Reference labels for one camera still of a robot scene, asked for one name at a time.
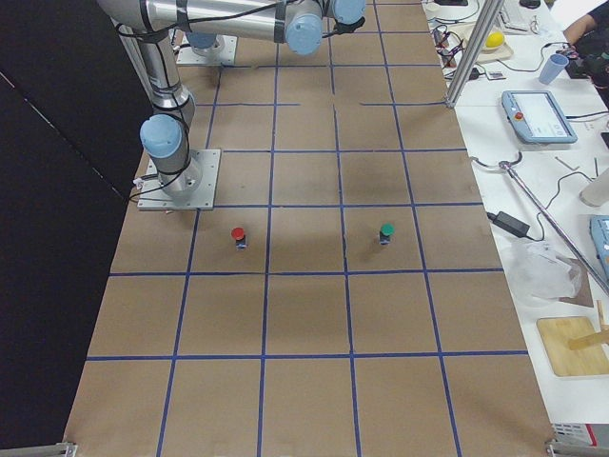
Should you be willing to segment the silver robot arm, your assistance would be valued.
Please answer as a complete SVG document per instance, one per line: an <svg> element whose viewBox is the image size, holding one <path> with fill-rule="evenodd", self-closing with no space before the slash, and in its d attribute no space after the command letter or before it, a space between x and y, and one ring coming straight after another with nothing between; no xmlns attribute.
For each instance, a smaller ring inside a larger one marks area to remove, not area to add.
<svg viewBox="0 0 609 457"><path fill-rule="evenodd" d="M323 21L351 33L364 22L363 1L102 1L117 33L134 41L150 87L152 116L140 139L155 169L149 187L135 194L140 209L212 209L221 152L189 142L193 95L182 83L169 33L181 30L195 50L223 35L287 44L298 55L317 51Z"/></svg>
<svg viewBox="0 0 609 457"><path fill-rule="evenodd" d="M199 55L220 52L225 47L225 39L218 34L187 32L186 39L190 48Z"/></svg>

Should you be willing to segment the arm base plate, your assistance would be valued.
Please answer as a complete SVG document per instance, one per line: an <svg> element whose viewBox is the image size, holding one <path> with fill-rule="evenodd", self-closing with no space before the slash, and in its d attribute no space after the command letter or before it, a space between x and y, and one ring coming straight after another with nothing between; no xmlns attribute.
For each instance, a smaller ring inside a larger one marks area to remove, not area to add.
<svg viewBox="0 0 609 457"><path fill-rule="evenodd" d="M192 149L190 162L182 174L169 186L163 184L173 176L159 174L156 164L148 160L147 174L153 176L146 180L137 196L140 210L194 210L213 209L216 184L221 161L220 149Z"/></svg>
<svg viewBox="0 0 609 457"><path fill-rule="evenodd" d="M236 49L234 36L186 33L177 49L176 61L182 67L231 67Z"/></svg>

